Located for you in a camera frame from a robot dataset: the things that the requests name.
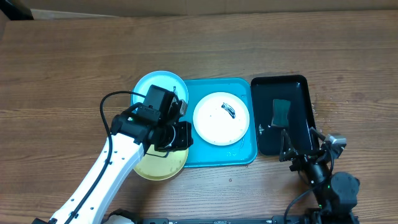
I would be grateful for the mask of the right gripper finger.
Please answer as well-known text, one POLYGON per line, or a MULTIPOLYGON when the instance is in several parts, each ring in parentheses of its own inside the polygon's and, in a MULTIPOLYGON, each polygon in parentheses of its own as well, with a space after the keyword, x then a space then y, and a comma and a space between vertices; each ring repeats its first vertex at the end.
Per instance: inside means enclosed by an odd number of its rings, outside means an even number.
POLYGON ((290 137, 288 132, 283 129, 281 131, 281 147, 280 147, 280 154, 279 154, 279 161, 291 161, 295 158, 295 149, 291 143, 290 137))
POLYGON ((323 142, 326 138, 326 136, 324 136, 321 132, 319 132, 316 128, 311 127, 309 129, 310 134, 312 135, 312 138, 315 142, 323 142))

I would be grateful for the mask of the green scrubbing sponge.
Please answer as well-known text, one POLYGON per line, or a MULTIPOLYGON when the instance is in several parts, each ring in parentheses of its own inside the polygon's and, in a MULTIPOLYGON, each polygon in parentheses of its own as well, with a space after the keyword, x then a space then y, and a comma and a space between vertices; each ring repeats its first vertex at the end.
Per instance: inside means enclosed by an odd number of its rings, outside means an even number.
POLYGON ((287 128, 289 126, 290 101, 274 99, 272 109, 271 126, 287 128))

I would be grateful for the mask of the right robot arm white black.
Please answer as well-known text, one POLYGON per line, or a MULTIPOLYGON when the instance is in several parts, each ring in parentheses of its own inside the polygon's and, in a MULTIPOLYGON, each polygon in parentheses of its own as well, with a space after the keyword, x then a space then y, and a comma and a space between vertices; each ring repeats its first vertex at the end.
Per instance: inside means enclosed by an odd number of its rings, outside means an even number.
POLYGON ((292 172, 304 173, 308 190, 293 199, 285 209, 282 223, 358 223, 352 209, 357 206, 360 181, 347 172, 333 172, 335 160, 339 158, 347 145, 340 134, 323 135, 314 128, 310 134, 322 144, 315 154, 309 156, 293 147, 286 129, 281 131, 279 160, 290 161, 292 172), (318 207, 308 208, 305 214, 289 217, 290 209, 304 196, 314 194, 318 207))

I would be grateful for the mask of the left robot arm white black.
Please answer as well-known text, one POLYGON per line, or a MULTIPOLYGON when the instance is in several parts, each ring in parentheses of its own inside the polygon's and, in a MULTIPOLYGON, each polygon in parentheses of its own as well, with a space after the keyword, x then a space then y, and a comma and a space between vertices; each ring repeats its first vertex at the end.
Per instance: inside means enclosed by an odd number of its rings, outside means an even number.
POLYGON ((149 180, 171 178, 182 170, 192 143, 187 121, 127 112, 115 116, 101 155, 49 223, 101 223, 132 170, 149 180))

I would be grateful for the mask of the white plate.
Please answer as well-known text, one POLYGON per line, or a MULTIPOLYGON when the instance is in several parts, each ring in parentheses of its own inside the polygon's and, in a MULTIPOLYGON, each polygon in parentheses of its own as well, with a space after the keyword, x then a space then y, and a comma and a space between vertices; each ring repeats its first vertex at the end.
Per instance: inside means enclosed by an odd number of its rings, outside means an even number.
POLYGON ((216 146, 238 142, 249 129, 249 110, 242 100, 227 92, 206 95, 193 111, 195 131, 216 146))

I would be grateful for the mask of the yellow plate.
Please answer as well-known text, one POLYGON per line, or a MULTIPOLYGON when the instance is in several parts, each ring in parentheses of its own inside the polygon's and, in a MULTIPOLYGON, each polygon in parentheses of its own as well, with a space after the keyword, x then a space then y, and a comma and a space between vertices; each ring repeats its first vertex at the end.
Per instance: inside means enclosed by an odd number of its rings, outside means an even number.
POLYGON ((184 167, 189 149, 170 152, 167 157, 165 152, 157 152, 151 146, 147 154, 135 166, 134 171, 147 180, 165 180, 178 174, 184 167))

